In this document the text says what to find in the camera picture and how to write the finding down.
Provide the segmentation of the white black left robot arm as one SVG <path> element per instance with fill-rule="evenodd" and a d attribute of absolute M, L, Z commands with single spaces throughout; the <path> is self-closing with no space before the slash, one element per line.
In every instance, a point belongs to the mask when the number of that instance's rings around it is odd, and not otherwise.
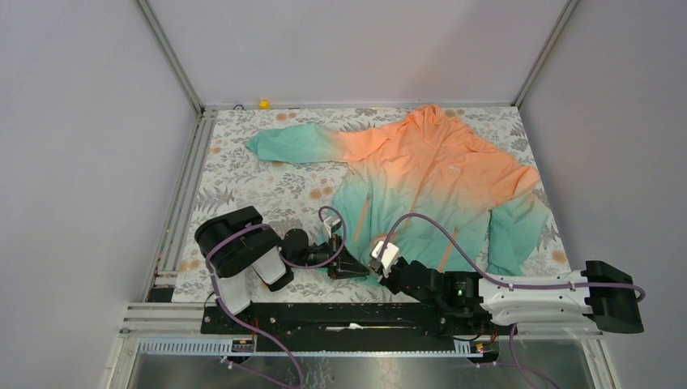
<path fill-rule="evenodd" d="M 290 284 L 295 269 L 324 269 L 333 280 L 368 276 L 368 268 L 346 247 L 348 231 L 340 212 L 324 206 L 318 217 L 324 234 L 320 244 L 311 244 L 302 229 L 291 229 L 280 237 L 253 206 L 214 217 L 197 228 L 194 239 L 222 308 L 220 322 L 229 331 L 240 333 L 250 325 L 249 271 L 271 292 Z"/>

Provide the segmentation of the mint and orange zip jacket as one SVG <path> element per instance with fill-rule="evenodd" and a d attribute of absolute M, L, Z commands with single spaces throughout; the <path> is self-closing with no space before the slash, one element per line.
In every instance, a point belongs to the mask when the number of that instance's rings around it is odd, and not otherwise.
<path fill-rule="evenodd" d="M 389 238 L 407 260 L 439 271 L 467 271 L 486 250 L 488 272 L 518 276 L 548 220 L 538 171 L 436 105 L 367 130 L 261 130 L 247 147 L 264 161 L 346 164 L 332 203 L 361 262 Z"/>

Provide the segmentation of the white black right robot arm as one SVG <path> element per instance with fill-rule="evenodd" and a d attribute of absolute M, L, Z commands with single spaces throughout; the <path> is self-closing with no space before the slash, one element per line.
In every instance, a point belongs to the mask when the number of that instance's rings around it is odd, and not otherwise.
<path fill-rule="evenodd" d="M 381 285 L 429 308 L 443 327 L 468 333 L 525 323 L 594 323 L 601 331 L 618 334 L 644 331 L 642 294 L 630 275 L 603 261 L 588 261 L 581 271 L 525 277 L 439 272 L 399 257 L 375 272 Z"/>

